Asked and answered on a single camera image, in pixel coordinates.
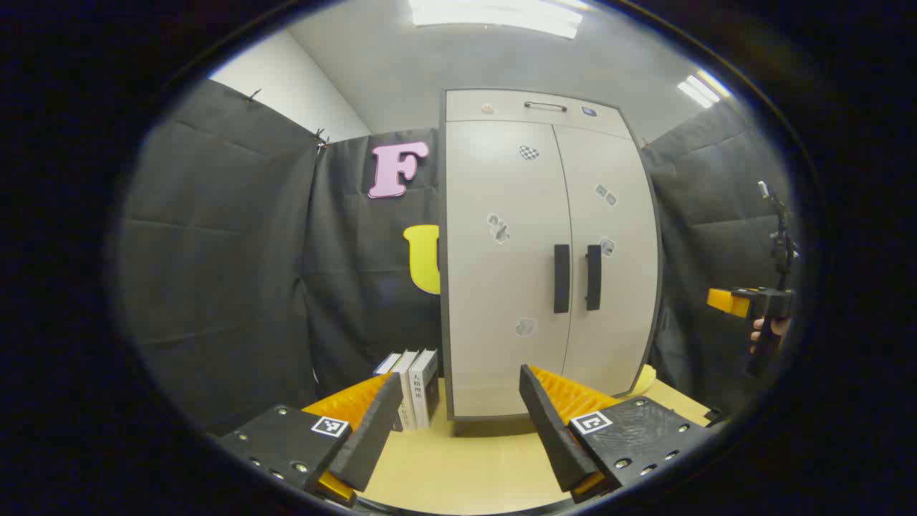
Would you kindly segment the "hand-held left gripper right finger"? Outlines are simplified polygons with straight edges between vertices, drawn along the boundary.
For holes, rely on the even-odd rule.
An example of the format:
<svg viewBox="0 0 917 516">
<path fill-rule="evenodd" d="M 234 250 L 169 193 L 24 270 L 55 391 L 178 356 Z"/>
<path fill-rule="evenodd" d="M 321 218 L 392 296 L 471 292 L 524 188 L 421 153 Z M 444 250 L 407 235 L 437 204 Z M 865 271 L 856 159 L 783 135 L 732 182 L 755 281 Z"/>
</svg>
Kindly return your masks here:
<svg viewBox="0 0 917 516">
<path fill-rule="evenodd" d="M 519 395 L 573 502 L 668 472 L 714 434 L 646 396 L 619 401 L 533 365 L 520 367 Z"/>
</svg>

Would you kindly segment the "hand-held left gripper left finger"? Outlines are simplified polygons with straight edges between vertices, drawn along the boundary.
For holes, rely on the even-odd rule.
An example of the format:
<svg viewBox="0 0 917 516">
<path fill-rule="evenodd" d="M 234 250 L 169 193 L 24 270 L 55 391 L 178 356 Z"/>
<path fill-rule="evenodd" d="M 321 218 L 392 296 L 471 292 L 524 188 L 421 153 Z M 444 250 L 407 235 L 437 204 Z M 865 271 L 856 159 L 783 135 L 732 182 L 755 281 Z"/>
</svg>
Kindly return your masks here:
<svg viewBox="0 0 917 516">
<path fill-rule="evenodd" d="M 269 407 L 215 441 L 273 482 L 352 507 L 370 483 L 402 401 L 400 374 L 383 373 L 304 408 Z"/>
</svg>

